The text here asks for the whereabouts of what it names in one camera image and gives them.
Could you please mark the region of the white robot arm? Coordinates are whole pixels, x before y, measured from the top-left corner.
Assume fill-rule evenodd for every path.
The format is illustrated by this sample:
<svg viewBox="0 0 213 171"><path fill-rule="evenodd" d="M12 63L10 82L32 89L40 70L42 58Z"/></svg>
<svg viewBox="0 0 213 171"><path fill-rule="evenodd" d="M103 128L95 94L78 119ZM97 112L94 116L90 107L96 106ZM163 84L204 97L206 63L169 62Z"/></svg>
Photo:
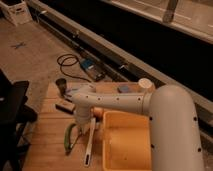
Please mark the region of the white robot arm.
<svg viewBox="0 0 213 171"><path fill-rule="evenodd" d="M164 85L146 93L97 93L89 84L71 98L80 126L89 109L102 107L145 115L150 123L152 171L204 171L198 116L190 94L182 87Z"/></svg>

